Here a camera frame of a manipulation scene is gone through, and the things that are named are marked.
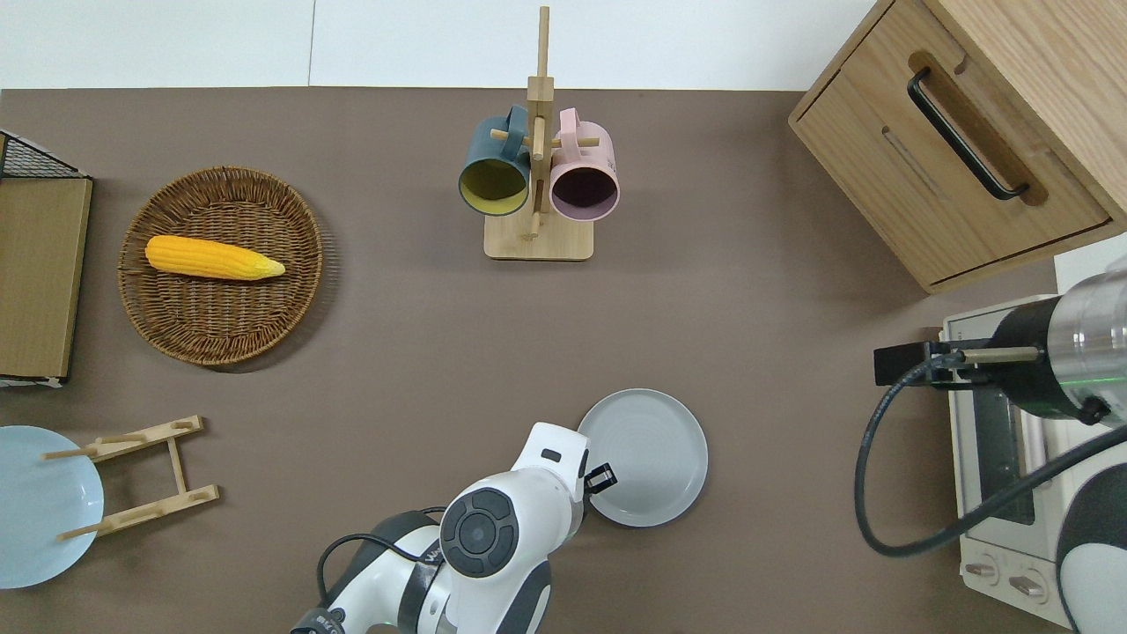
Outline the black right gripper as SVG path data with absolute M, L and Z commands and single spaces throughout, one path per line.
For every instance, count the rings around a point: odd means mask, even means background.
M 873 382 L 879 387 L 890 387 L 913 366 L 942 354 L 961 349 L 961 345 L 941 341 L 919 341 L 900 343 L 873 351 Z M 909 387 L 977 389 L 990 386 L 991 378 L 985 370 L 974 366 L 939 368 L 912 379 Z

